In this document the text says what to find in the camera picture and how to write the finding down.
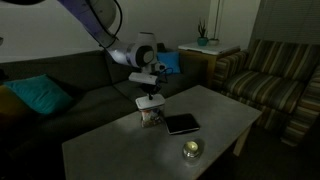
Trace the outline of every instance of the black tablet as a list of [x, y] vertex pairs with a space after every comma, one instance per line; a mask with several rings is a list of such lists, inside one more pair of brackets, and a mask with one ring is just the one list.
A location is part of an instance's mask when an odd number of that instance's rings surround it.
[[200, 129], [192, 114], [181, 114], [165, 118], [169, 134], [183, 134]]

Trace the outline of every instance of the floor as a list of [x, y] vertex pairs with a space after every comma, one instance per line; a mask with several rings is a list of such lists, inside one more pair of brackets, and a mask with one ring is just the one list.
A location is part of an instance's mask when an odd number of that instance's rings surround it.
[[313, 180], [320, 179], [320, 158], [292, 148], [260, 128], [253, 128], [240, 155], [230, 147], [199, 179]]

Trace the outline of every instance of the coffee table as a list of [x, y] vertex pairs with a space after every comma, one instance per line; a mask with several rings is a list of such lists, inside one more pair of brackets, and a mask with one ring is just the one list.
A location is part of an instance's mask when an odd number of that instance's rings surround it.
[[[169, 135], [165, 124], [142, 128], [141, 114], [134, 112], [64, 142], [66, 179], [196, 179], [237, 139], [239, 155], [261, 115], [202, 86], [166, 99], [166, 116], [184, 113], [193, 114], [200, 130]], [[201, 156], [191, 163], [182, 153], [190, 140], [203, 142]]]

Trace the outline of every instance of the teal pillow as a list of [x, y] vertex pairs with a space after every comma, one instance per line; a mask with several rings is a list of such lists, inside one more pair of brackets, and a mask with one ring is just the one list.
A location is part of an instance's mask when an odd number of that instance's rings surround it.
[[165, 64], [167, 68], [172, 68], [172, 73], [179, 74], [179, 52], [166, 52], [157, 54], [158, 60]]
[[3, 83], [31, 109], [40, 114], [51, 114], [65, 109], [70, 97], [47, 75]]

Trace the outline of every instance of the wall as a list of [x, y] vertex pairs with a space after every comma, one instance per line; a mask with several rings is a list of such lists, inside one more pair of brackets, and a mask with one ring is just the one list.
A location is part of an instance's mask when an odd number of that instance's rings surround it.
[[[221, 0], [217, 35], [221, 43], [248, 47], [260, 0]], [[214, 35], [218, 0], [212, 0], [208, 37]]]
[[[198, 37], [199, 17], [209, 15], [210, 0], [119, 0], [124, 22], [119, 38], [133, 42], [140, 31], [175, 49]], [[17, 6], [0, 1], [0, 62], [51, 57], [100, 49], [82, 25], [57, 1]]]

